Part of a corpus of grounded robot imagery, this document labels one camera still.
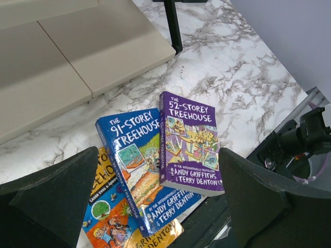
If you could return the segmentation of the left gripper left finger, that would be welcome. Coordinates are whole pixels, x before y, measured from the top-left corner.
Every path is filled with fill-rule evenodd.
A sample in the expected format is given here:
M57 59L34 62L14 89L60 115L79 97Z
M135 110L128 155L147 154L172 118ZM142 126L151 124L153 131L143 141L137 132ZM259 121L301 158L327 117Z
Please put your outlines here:
M1 247L76 247L97 166L92 146L1 184Z

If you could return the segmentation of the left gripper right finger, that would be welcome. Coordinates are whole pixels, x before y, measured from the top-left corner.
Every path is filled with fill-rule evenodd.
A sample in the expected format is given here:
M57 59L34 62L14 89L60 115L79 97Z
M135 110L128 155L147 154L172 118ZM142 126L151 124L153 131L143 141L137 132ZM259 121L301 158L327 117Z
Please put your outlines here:
M239 247L330 247L330 192L300 184L219 150Z

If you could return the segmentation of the lilac Treehouse book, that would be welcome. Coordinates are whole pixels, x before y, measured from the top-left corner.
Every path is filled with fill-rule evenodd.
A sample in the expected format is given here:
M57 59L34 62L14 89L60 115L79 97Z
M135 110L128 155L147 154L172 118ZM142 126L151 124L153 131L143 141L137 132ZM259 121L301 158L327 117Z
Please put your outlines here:
M224 193L215 108L160 94L160 184L208 197Z

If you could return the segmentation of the blue 91-Storey Treehouse book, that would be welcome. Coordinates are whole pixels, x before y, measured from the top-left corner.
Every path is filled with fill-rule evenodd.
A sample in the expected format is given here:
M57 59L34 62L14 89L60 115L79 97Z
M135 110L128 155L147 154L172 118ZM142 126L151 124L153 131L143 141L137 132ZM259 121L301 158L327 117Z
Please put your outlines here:
M95 126L141 235L160 231L202 196L160 184L157 108L100 117Z

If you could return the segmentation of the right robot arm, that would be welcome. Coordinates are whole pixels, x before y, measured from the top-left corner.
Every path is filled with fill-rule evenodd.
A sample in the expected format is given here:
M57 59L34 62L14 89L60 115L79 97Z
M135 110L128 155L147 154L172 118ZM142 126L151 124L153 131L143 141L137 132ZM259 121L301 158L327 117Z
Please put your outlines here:
M318 155L330 152L330 104L305 113L299 127L278 137L281 150L290 156L305 152Z

